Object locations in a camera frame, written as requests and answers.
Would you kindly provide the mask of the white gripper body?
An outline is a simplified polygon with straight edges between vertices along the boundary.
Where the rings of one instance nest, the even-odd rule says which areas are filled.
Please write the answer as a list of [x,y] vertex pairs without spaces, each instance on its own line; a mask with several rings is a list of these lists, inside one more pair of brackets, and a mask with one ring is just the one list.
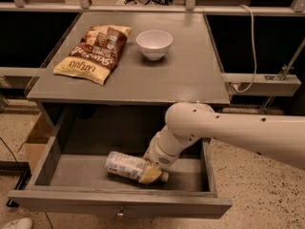
[[179,158],[179,154],[175,150],[174,143],[171,140],[154,137],[150,142],[144,158],[161,168],[167,168]]

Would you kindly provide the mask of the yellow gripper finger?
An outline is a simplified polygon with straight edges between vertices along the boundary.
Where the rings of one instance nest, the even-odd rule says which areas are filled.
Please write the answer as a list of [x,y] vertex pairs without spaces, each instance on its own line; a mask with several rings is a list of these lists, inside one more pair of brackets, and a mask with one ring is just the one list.
[[161,175],[162,171],[159,166],[148,163],[140,175],[138,182],[149,185],[156,181]]

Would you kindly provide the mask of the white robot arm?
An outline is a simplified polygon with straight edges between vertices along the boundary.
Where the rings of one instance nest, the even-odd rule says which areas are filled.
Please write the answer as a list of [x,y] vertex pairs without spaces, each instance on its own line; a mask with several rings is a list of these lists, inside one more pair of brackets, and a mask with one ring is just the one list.
[[179,102],[165,113],[165,126],[152,138],[144,158],[161,168],[201,138],[213,138],[305,169],[305,117],[221,114],[207,104]]

